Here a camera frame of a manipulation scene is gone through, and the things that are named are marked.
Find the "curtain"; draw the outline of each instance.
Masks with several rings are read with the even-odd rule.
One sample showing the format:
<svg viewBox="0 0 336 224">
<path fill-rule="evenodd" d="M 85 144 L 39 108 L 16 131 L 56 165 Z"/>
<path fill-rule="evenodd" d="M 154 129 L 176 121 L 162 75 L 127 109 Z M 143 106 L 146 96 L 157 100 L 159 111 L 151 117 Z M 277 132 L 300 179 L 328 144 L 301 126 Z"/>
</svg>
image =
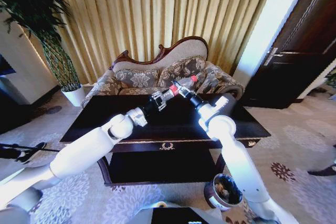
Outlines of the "curtain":
<svg viewBox="0 0 336 224">
<path fill-rule="evenodd" d="M 201 36 L 208 60 L 232 73 L 265 0 L 65 0 L 60 29 L 81 83 L 94 83 L 124 50 L 153 59 L 158 45 Z"/>
</svg>

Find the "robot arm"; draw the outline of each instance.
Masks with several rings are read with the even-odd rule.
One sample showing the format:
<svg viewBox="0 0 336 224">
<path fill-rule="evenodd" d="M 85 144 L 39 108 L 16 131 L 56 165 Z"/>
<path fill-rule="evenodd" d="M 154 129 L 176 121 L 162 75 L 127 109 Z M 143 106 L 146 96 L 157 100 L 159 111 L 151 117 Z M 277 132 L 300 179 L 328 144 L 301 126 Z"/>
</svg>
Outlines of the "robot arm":
<svg viewBox="0 0 336 224">
<path fill-rule="evenodd" d="M 191 76 L 181 81 L 190 87 L 197 78 L 197 76 Z M 29 188 L 42 190 L 56 185 L 68 176 L 83 172 L 110 152 L 119 141 L 130 136 L 134 126 L 144 127 L 147 124 L 146 118 L 151 113 L 163 110 L 166 101 L 177 94 L 175 86 L 171 86 L 164 92 L 156 92 L 150 96 L 146 105 L 132 109 L 126 115 L 116 115 L 103 126 L 93 129 L 68 144 L 50 164 L 25 168 L 5 178 L 0 182 L 0 210 L 12 204 L 13 200 L 15 200 L 14 205 L 29 210 L 30 206 L 34 206 L 34 202 L 38 201 L 31 197 L 31 192 L 27 192 Z M 25 198 L 24 195 L 31 198 L 31 202 L 18 200 L 18 197 Z"/>
<path fill-rule="evenodd" d="M 221 97 L 213 107 L 180 83 L 175 81 L 174 84 L 178 87 L 178 92 L 195 106 L 201 117 L 198 122 L 207 135 L 213 140 L 220 140 L 223 159 L 251 210 L 264 220 L 273 220 L 281 224 L 298 223 L 291 213 L 281 208 L 269 196 L 245 146 L 234 138 L 235 122 L 228 116 L 219 115 L 220 108 L 228 100 Z"/>
</svg>

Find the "dark wooden table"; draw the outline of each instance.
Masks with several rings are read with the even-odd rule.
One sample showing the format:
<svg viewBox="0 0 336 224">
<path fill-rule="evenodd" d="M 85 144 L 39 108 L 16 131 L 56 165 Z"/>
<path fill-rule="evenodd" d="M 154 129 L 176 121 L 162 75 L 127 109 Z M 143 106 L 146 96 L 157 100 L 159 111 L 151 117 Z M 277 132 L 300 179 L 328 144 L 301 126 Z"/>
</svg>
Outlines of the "dark wooden table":
<svg viewBox="0 0 336 224">
<path fill-rule="evenodd" d="M 200 94 L 211 104 L 222 94 Z M 235 138 L 253 147 L 270 134 L 230 94 L 221 114 L 230 116 L 237 125 Z M 148 95 L 95 96 L 80 113 L 61 143 L 70 143 L 116 114 L 146 104 Z M 196 111 L 190 102 L 177 96 L 160 113 L 151 115 L 145 127 L 137 126 L 133 134 L 114 146 L 111 162 L 104 157 L 98 164 L 106 186 L 207 182 L 223 172 L 220 155 L 214 163 L 209 149 L 222 148 L 198 125 Z"/>
</svg>

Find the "door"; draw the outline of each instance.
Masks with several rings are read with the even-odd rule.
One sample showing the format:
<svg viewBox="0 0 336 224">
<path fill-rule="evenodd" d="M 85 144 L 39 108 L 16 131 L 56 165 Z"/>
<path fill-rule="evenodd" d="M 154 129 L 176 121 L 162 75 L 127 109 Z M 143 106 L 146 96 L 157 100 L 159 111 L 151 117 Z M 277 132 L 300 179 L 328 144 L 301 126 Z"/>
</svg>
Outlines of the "door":
<svg viewBox="0 0 336 224">
<path fill-rule="evenodd" d="M 287 108 L 336 56 L 336 0 L 299 0 L 242 97 Z"/>
</svg>

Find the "floral rug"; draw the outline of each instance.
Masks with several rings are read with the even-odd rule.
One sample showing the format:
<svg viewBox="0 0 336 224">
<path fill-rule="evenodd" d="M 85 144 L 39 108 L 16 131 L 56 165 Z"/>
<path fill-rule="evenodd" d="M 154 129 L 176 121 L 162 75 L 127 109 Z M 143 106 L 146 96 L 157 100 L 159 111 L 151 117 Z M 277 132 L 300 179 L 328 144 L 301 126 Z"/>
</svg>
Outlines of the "floral rug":
<svg viewBox="0 0 336 224">
<path fill-rule="evenodd" d="M 57 92 L 40 108 L 50 113 L 0 135 L 0 143 L 63 148 L 59 140 L 80 113 Z M 272 198 L 291 211 L 299 223 L 335 223 L 336 176 L 316 177 L 308 170 L 330 166 L 336 158 L 336 102 L 324 96 L 306 97 L 284 110 L 248 108 L 272 134 L 249 149 Z M 33 167 L 50 162 L 55 153 L 40 152 L 27 164 Z M 0 179 L 23 167 L 0 159 Z M 254 214 L 245 201 L 220 213 L 207 205 L 204 183 L 104 187 L 97 164 L 85 172 L 64 179 L 44 195 L 32 223 L 126 223 L 143 206 L 159 200 L 208 211 L 227 223 L 248 224 Z"/>
</svg>

